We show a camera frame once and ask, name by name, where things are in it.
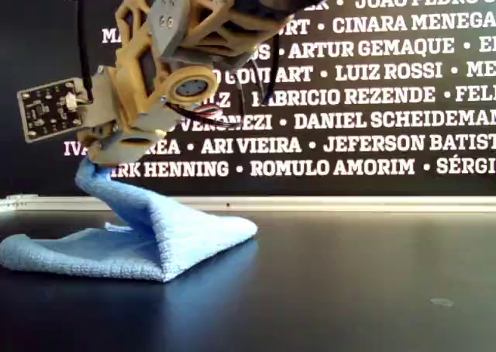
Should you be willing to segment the tan right gripper body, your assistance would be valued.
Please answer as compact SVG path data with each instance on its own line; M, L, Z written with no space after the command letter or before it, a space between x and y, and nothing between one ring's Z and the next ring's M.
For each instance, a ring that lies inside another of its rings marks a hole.
M180 111L192 110L219 87L211 66L169 64L150 43L119 49L112 81L124 139L164 138L180 122Z

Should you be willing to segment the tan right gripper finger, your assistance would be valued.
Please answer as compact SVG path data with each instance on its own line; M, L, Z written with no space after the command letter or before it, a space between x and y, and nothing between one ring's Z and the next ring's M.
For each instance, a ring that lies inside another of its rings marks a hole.
M114 167L136 162L164 137L162 130L117 131L92 144L92 163Z
M96 161L101 151L102 141L112 134L112 125L100 125L79 132L79 142L87 151L87 157Z

